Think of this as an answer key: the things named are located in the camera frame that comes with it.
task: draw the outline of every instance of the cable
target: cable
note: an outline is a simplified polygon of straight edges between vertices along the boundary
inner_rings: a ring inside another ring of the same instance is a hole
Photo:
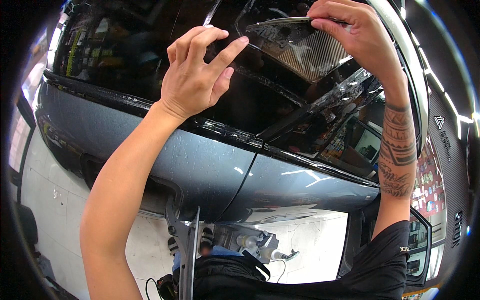
[[[282,278],[283,274],[285,273],[285,270],[287,269],[287,264],[285,263],[285,261],[283,259],[277,259],[276,261],[271,261],[271,263],[273,263],[273,262],[283,262],[283,266],[284,266],[282,275],[280,275],[280,277],[276,281],[278,283],[280,281],[280,278]]]
[[[150,279],[153,281],[153,283],[155,283],[156,290],[158,291],[158,284],[156,284],[155,279],[149,278],[149,279],[147,280],[147,282],[145,282],[145,294],[147,295],[147,299],[148,299],[148,300],[150,300],[150,297],[148,296],[147,286],[148,286],[148,282],[150,281]]]

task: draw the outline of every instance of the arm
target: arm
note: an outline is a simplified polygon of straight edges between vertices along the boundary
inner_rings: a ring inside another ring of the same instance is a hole
[[[195,27],[167,49],[162,98],[108,159],[85,205],[80,246],[91,299],[141,299],[125,246],[145,183],[163,145],[188,117],[213,106],[229,87],[227,66],[248,44],[239,38],[210,64],[206,47],[228,32]]]
[[[373,239],[393,223],[410,217],[417,153],[407,77],[390,36],[369,5],[350,0],[318,0],[307,16],[315,18],[313,27],[336,38],[384,87],[386,105],[378,162],[382,196]],[[351,24],[350,32],[324,19],[327,17]]]

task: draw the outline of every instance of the foot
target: foot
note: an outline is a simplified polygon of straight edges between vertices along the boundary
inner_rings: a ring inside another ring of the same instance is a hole
[[[168,239],[167,245],[168,249],[170,250],[170,255],[174,255],[179,251],[179,246],[177,245],[174,237]]]
[[[202,230],[202,238],[200,239],[200,243],[201,242],[207,242],[210,245],[213,245],[213,232],[210,228],[205,227]]]

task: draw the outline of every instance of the tattoo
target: tattoo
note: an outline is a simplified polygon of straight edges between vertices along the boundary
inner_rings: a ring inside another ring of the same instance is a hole
[[[412,185],[407,180],[410,178],[410,174],[407,173],[399,176],[393,173],[392,169],[381,161],[378,163],[378,169],[384,175],[384,180],[381,185],[382,192],[395,197],[403,197],[411,193]]]
[[[394,197],[409,196],[413,187],[413,174],[400,174],[409,168],[398,167],[413,165],[416,160],[417,145],[410,107],[399,108],[386,103],[378,162],[378,169],[382,175],[380,182],[382,193]]]
[[[399,108],[389,103],[385,105],[380,156],[395,166],[406,166],[417,159],[410,107]]]

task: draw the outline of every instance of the avery dennison logo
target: avery dennison logo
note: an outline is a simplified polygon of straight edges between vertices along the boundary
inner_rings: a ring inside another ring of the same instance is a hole
[[[442,116],[435,116],[433,117],[435,120],[435,123],[437,124],[438,130],[442,130],[442,127],[444,126],[445,118]]]

